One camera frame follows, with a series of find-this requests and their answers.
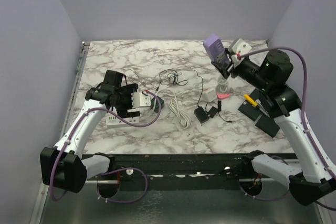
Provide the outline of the pink plug adapter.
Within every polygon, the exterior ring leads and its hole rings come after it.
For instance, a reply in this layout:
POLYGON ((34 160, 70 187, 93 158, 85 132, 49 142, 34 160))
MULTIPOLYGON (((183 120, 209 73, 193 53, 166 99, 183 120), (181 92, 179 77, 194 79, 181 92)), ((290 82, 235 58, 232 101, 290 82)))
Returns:
POLYGON ((229 96, 230 96, 230 94, 228 94, 228 93, 217 93, 217 98, 219 100, 227 99, 227 98, 229 98, 229 96))

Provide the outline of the white power strip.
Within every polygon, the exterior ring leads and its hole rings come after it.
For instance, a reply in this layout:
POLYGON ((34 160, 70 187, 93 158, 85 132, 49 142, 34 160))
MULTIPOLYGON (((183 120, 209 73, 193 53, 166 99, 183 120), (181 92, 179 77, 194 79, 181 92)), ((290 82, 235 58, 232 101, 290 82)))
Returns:
MULTIPOLYGON (((138 124, 140 121, 140 117, 134 116, 134 117, 124 118, 124 120, 131 124, 138 124)), ((110 128, 114 128, 114 127, 126 127, 129 125, 124 123, 120 119, 116 118, 115 116, 109 115, 106 117, 106 126, 110 128)))

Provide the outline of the purple power strip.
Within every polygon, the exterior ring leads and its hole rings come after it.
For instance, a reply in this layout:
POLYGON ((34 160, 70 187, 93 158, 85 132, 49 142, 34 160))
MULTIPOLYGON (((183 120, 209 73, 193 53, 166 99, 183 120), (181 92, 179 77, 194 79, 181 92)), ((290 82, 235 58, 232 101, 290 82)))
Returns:
POLYGON ((224 60, 230 59, 226 48, 217 35, 212 34, 207 39, 205 39, 203 42, 203 47, 211 62, 223 62, 224 60))

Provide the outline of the dark green charger block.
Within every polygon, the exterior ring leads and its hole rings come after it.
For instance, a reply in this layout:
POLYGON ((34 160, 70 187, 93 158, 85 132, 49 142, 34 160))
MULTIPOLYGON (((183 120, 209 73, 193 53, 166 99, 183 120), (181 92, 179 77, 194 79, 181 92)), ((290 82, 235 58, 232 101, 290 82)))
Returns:
POLYGON ((159 111, 159 104, 161 105, 161 108, 164 108, 165 102, 161 97, 158 97, 159 102, 157 101, 156 98, 151 99, 151 106, 150 109, 153 110, 155 113, 158 113, 159 111))

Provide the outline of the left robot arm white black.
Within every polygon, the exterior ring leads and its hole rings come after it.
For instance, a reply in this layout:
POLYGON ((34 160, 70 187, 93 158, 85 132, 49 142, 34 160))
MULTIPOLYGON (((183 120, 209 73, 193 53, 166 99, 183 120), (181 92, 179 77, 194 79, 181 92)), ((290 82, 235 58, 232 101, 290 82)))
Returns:
POLYGON ((124 116, 134 107, 132 95, 137 92, 138 85, 123 85, 126 79, 124 74, 108 70, 104 80, 86 92, 82 109, 69 130, 54 147, 45 147, 40 153, 45 185, 78 193, 89 178, 101 175, 110 179, 115 175, 112 155, 99 153, 88 159, 82 159, 82 155, 93 131, 108 111, 124 116))

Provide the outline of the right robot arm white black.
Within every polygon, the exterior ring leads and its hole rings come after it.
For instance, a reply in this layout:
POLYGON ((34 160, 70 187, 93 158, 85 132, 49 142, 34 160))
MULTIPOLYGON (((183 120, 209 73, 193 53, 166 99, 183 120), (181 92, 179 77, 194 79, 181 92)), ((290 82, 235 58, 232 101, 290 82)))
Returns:
POLYGON ((307 65, 298 51, 289 47, 266 48, 261 66, 249 56, 262 50, 234 55, 224 50, 211 56, 212 65, 227 79, 240 77, 260 92, 262 107, 285 134, 300 168, 277 161, 261 151, 245 156, 241 171, 246 177, 266 175, 286 186, 293 198, 307 206, 335 191, 335 164, 325 153, 306 116, 307 65), (303 68, 302 98, 287 85, 293 65, 287 54, 296 54, 303 68))

